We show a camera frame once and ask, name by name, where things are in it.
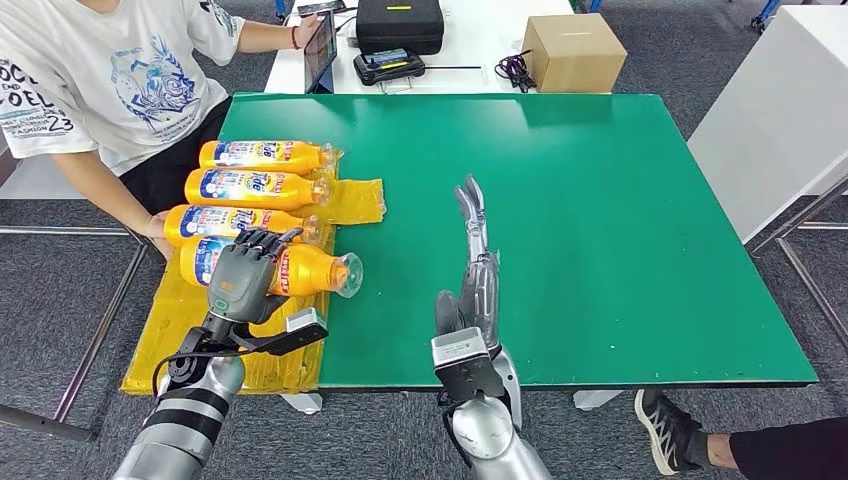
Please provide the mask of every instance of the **tablet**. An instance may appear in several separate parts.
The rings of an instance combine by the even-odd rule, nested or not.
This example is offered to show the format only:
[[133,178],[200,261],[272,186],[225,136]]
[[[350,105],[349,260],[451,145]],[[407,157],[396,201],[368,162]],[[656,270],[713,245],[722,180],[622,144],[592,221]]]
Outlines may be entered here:
[[333,15],[326,15],[303,47],[306,93],[332,93],[332,72],[328,70],[337,54]]

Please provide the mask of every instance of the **green tabletop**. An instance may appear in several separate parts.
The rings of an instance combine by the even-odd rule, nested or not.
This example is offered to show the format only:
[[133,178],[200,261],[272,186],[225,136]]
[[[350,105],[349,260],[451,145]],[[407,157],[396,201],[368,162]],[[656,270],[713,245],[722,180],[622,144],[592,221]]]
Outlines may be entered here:
[[385,220],[338,232],[365,281],[331,300],[321,387],[437,384],[433,302],[465,268],[468,173],[522,385],[817,381],[657,96],[241,95],[221,138],[332,142],[342,177],[385,182]]

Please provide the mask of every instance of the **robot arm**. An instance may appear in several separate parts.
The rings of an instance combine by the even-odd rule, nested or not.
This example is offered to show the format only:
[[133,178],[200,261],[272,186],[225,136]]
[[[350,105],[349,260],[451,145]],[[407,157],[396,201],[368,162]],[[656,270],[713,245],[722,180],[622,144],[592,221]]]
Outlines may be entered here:
[[250,323],[264,323],[286,300],[266,294],[277,258],[299,229],[277,235],[243,232],[227,246],[212,274],[209,312],[189,330],[168,363],[156,406],[127,453],[114,480],[186,480],[200,477],[233,398],[244,382],[241,356],[285,355],[325,338],[327,326],[314,308],[286,319],[286,331],[255,338]]
[[457,302],[436,299],[431,342],[436,376],[454,402],[445,428],[478,480],[549,480],[536,450],[521,439],[518,373],[498,337],[498,255],[488,249],[483,192],[472,176],[456,196],[466,221],[468,265]]

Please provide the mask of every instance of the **bottle cap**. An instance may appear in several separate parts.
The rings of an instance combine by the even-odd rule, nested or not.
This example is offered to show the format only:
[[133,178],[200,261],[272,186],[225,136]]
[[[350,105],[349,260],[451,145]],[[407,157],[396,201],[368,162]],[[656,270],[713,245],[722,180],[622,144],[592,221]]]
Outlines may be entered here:
[[330,287],[339,295],[350,298],[362,286],[362,260],[355,253],[337,258],[330,270]]
[[326,205],[330,203],[332,196],[332,187],[330,180],[327,177],[319,178],[312,184],[312,201],[318,205]]
[[329,143],[324,144],[321,147],[321,171],[335,178],[341,156],[341,150],[336,150]]
[[303,228],[303,233],[300,234],[300,239],[303,243],[319,245],[321,243],[321,222],[318,220],[318,215],[310,215],[303,219],[300,224]]

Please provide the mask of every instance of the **gray carpet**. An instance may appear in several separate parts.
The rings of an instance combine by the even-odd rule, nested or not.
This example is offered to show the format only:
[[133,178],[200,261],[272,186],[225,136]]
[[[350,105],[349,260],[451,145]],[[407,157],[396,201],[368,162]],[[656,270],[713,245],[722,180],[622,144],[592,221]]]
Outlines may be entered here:
[[[273,21],[270,0],[220,3],[233,13]],[[753,0],[606,0],[602,13],[630,52],[616,90],[661,94],[688,136],[756,41],[745,26],[760,7]],[[240,56],[227,68],[211,62],[204,68],[231,91],[259,91],[272,59]],[[848,203],[841,201],[822,217],[848,218]],[[85,202],[0,202],[0,224],[92,223],[112,224]],[[848,318],[846,242],[848,236],[839,234],[793,237],[834,306]],[[128,239],[0,236],[0,403],[52,413],[133,248]],[[801,389],[680,390],[670,396],[713,431],[848,414],[848,355],[782,255],[772,248],[756,263],[822,382]],[[103,479],[114,471],[151,406],[149,399],[123,395],[117,387],[161,274],[162,262],[148,255],[71,412],[72,423],[100,432],[98,440],[77,444],[0,427],[0,478]],[[632,397],[624,394],[586,413],[571,406],[568,392],[527,392],[524,434],[558,479],[660,478],[632,413]],[[442,431],[434,396],[396,393],[329,394],[324,411],[313,417],[276,397],[239,398],[203,476],[333,477],[468,475]],[[712,469],[683,478],[740,477]]]

